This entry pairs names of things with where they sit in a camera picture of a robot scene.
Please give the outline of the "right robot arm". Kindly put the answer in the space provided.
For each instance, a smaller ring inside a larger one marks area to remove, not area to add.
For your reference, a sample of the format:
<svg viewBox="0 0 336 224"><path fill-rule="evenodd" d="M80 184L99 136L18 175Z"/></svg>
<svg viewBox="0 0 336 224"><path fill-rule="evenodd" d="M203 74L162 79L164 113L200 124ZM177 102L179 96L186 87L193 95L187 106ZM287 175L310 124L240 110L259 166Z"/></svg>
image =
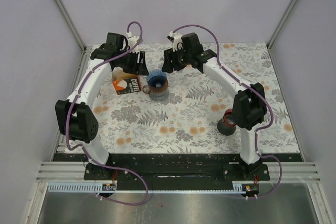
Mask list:
<svg viewBox="0 0 336 224"><path fill-rule="evenodd" d="M172 47L164 51L163 72L172 73L190 65L216 81L234 99L233 107L225 111L217 123L217 129L225 136L240 129L242 148L239 173L243 179L252 179L262 165L255 151L252 131L263 122L267 112L263 86L255 83L244 88L242 80L234 72L219 66L217 53L203 48L196 33L181 35L170 32L168 39Z"/></svg>

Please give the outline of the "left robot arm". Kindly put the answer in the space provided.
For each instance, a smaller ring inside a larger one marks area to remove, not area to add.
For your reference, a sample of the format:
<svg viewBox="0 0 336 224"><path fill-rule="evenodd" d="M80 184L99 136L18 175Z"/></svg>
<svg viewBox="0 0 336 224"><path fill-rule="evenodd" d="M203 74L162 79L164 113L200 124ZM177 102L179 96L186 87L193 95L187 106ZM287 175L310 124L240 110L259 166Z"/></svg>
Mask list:
<svg viewBox="0 0 336 224"><path fill-rule="evenodd" d="M134 36L131 32L108 33L106 42L92 51L87 70L72 94L55 104L59 131L65 136L67 148L81 148L89 162L97 165L96 174L102 179L112 177L114 167L107 162L110 154L100 142L99 123L92 107L114 68L140 74L145 63L145 53L138 49L142 41L142 35Z"/></svg>

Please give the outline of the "orange coffee filter box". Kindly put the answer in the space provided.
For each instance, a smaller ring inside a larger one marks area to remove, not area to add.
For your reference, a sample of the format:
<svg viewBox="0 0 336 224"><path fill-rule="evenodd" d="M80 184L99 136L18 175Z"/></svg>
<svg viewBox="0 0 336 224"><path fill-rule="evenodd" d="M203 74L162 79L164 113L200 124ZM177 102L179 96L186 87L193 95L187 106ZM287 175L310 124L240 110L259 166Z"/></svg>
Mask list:
<svg viewBox="0 0 336 224"><path fill-rule="evenodd" d="M142 91L140 76L126 73L121 68L112 71L111 82L117 95Z"/></svg>

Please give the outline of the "blue ribbed dripper holder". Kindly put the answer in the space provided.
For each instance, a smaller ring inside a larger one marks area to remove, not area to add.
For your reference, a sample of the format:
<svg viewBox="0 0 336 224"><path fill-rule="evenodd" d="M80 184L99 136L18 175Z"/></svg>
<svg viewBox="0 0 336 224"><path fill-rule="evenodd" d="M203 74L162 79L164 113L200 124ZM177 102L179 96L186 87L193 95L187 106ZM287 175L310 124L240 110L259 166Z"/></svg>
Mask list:
<svg viewBox="0 0 336 224"><path fill-rule="evenodd" d="M159 85L159 87L162 87L165 85L167 81L167 76L166 73L161 71L160 69L155 69L149 73L149 75L146 78L146 81L149 87L156 88L158 87L157 84Z"/></svg>

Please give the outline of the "grey glass carafe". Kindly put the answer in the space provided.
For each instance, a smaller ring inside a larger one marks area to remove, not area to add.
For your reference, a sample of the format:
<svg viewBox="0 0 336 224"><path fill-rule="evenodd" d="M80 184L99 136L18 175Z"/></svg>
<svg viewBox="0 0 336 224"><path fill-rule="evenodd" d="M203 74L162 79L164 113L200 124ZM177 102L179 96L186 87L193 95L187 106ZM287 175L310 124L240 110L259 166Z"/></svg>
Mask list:
<svg viewBox="0 0 336 224"><path fill-rule="evenodd" d="M144 85L142 88L142 91L149 95L150 99L153 101L163 101L166 100L169 97L169 90L166 89L165 91L161 93L155 93L154 91L151 91L148 85Z"/></svg>

